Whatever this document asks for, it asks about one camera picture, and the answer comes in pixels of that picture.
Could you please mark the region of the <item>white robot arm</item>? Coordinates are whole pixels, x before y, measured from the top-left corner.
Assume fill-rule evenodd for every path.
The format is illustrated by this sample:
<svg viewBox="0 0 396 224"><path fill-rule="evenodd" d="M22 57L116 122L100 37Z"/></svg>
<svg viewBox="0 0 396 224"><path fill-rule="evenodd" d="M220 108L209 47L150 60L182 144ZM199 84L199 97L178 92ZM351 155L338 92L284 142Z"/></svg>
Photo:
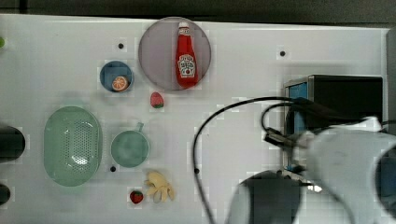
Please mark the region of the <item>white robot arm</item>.
<svg viewBox="0 0 396 224"><path fill-rule="evenodd" d="M376 117L293 142L302 171L264 171L238 184L226 224L395 224L395 136Z"/></svg>

